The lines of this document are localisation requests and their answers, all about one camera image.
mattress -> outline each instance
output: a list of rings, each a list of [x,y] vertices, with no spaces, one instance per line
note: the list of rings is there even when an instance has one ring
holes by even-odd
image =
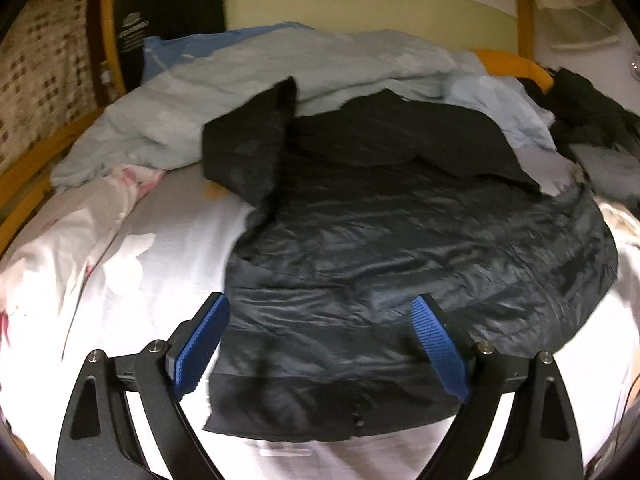
[[[54,470],[68,396],[88,352],[102,348],[110,356],[137,353],[153,339],[168,338],[178,323],[192,317],[211,291],[222,289],[226,260],[250,210],[231,193],[212,194],[199,165],[172,171],[122,223],[87,280],[62,361],[52,365],[43,357],[25,364],[2,343],[1,370],[20,366],[21,379],[3,381],[0,375],[0,405],[15,434],[45,469]],[[634,378],[632,360],[639,336],[632,305],[640,298],[640,251],[622,242],[618,250],[626,271],[578,334],[556,354],[574,407],[584,463],[622,415]],[[142,269],[142,273],[139,281],[131,280],[132,272],[113,272],[113,267]],[[231,480],[413,480],[452,420],[346,442],[287,444],[208,433],[201,428],[210,414],[207,382],[216,358],[214,354],[197,389],[181,405],[204,449]],[[503,396],[472,478],[488,471],[512,399]],[[150,468],[171,478],[137,394],[129,394],[129,400]]]

wooden bed frame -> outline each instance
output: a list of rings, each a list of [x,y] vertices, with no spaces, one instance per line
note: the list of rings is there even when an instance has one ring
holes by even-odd
[[[100,0],[100,22],[104,43],[104,64],[111,72],[113,87],[119,96],[126,94],[116,45],[113,5],[115,0]],[[517,43],[522,57],[533,59],[533,0],[516,0]],[[51,137],[24,153],[0,176],[0,256],[15,235],[51,195],[49,173],[52,165],[74,141],[101,115],[103,108],[69,123]]]

silver bolt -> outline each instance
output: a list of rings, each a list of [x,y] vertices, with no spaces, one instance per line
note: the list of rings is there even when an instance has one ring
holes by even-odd
[[[543,350],[538,354],[540,360],[545,364],[549,365],[554,361],[554,357],[547,351]]]
[[[494,353],[495,346],[493,346],[488,341],[481,341],[478,343],[478,350],[484,355],[489,355]]]
[[[151,343],[149,343],[149,351],[152,354],[158,353],[163,348],[164,348],[164,341],[162,341],[161,339],[156,339],[155,341],[152,341]]]

checkered curtain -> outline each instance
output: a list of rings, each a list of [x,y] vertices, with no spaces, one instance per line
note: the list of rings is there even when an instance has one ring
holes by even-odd
[[[85,0],[31,0],[0,44],[0,174],[96,108]]]

black garment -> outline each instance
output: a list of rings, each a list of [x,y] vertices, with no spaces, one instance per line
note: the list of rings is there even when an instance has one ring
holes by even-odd
[[[450,171],[465,168],[438,157],[456,148],[482,173],[510,163],[472,161],[459,143],[470,133],[449,111],[441,117],[453,122],[441,121],[440,107],[386,92],[355,101],[296,120],[268,157],[278,169],[264,175],[270,186],[258,186],[273,192],[250,214],[226,270],[232,317],[210,376],[206,430],[345,440],[436,422],[458,402],[412,329],[415,296],[431,294],[476,340],[532,356],[574,336],[615,278],[615,244],[588,190],[553,198],[496,178],[452,176],[413,154],[433,155]],[[256,182],[250,157],[227,154],[235,142],[246,146],[248,124],[254,153],[277,150],[273,139],[286,125],[273,118],[290,114],[264,105],[279,102],[248,102],[234,113],[237,128],[230,116],[207,126],[208,178],[226,182],[236,172],[234,182]],[[485,124],[478,118],[479,134]],[[507,153],[503,137],[487,142]]]
[[[640,160],[640,117],[597,91],[577,73],[561,68],[552,75],[554,85],[547,94],[530,79],[520,81],[539,106],[555,114],[550,131],[561,155],[575,160],[570,144],[603,148],[618,144]]]
[[[226,30],[222,0],[115,0],[113,19],[127,91],[140,86],[146,37],[174,40]]]

